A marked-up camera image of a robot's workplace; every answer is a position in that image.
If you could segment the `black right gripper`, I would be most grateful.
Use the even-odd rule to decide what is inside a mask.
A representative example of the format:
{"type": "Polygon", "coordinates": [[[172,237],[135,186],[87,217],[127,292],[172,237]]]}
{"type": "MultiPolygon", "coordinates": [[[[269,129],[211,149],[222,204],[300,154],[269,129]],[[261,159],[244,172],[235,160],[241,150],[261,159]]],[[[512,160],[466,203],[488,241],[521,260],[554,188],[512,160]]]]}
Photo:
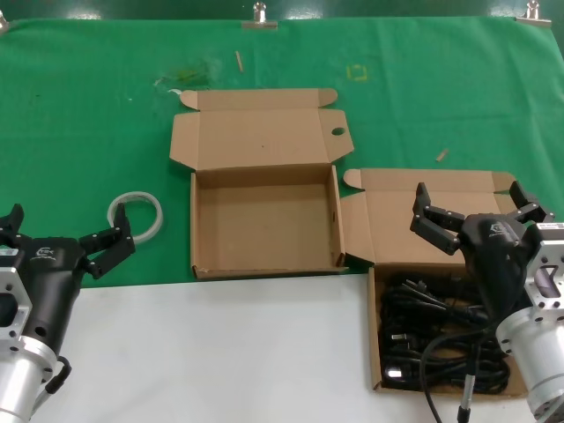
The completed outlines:
{"type": "Polygon", "coordinates": [[[523,281],[532,246],[524,235],[527,226],[555,219],[519,181],[512,182],[509,195],[516,207],[511,213],[465,217],[433,206],[425,183],[420,182],[412,207],[412,232],[449,256],[460,248],[491,318],[505,318],[531,306],[523,281]]]}

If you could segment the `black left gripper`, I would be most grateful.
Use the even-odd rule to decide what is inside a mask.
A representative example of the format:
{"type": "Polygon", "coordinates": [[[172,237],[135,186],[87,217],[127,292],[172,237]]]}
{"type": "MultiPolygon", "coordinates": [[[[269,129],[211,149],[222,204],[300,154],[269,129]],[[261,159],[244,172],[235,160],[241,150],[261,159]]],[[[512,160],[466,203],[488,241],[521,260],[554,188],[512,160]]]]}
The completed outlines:
{"type": "Polygon", "coordinates": [[[99,279],[135,253],[130,222],[124,204],[118,204],[109,229],[79,240],[30,238],[19,232],[24,216],[23,207],[14,204],[0,226],[0,244],[24,252],[23,282],[32,310],[23,335],[59,353],[85,272],[99,279]]]}

